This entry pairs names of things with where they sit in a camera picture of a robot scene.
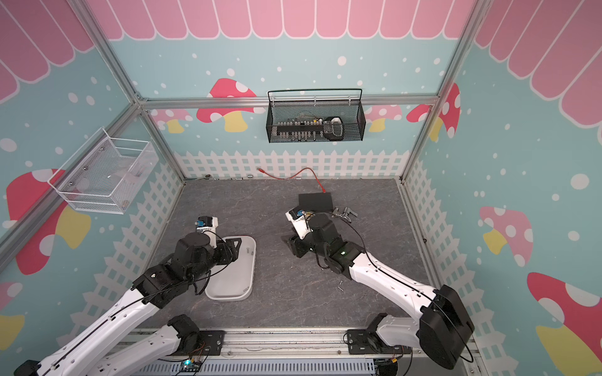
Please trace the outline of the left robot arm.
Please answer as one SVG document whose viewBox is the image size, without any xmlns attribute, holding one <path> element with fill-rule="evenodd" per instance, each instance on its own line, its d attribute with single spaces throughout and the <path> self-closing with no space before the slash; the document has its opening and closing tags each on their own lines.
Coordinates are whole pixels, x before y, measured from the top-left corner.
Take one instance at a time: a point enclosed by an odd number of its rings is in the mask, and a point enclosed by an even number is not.
<svg viewBox="0 0 602 376">
<path fill-rule="evenodd" d="M 241 238 L 225 240 L 211 230 L 189 233 L 175 252 L 148 268 L 133 286 L 84 332 L 41 361 L 27 360 L 15 375 L 84 375 L 128 333 L 200 280 L 214 266 L 238 259 Z"/>
</svg>

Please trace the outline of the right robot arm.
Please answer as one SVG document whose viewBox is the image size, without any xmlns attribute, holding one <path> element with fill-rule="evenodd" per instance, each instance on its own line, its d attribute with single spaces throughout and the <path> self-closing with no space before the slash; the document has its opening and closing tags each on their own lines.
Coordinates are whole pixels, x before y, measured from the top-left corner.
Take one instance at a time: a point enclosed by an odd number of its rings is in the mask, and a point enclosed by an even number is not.
<svg viewBox="0 0 602 376">
<path fill-rule="evenodd" d="M 334 238 L 316 242 L 311 235 L 283 239 L 293 255 L 308 253 L 325 261 L 335 274 L 365 285 L 407 313 L 396 317 L 377 314 L 365 329 L 346 332 L 351 354 L 389 354 L 400 357 L 419 349 L 434 363 L 452 370 L 474 333 L 474 325 L 456 290 L 434 288 L 412 280 L 384 265 L 359 244 Z"/>
</svg>

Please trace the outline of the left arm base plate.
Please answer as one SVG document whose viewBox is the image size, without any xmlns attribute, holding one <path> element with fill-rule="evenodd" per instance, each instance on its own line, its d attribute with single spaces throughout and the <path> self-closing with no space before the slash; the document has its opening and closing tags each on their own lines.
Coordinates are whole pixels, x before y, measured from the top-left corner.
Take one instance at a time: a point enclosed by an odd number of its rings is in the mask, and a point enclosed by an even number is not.
<svg viewBox="0 0 602 376">
<path fill-rule="evenodd" d="M 199 331 L 192 335 L 189 357 L 220 356 L 224 344 L 225 331 Z"/>
</svg>

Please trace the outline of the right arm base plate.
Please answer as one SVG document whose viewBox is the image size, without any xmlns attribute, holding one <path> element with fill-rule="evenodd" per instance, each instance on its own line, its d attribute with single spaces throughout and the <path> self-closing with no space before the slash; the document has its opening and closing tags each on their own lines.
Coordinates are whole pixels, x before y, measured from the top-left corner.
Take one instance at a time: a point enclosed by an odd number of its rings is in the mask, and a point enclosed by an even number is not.
<svg viewBox="0 0 602 376">
<path fill-rule="evenodd" d="M 375 332 L 368 329 L 350 329 L 343 335 L 343 342 L 347 345 L 351 355 L 391 355 L 400 357 L 410 354 L 407 346 L 388 346 Z"/>
</svg>

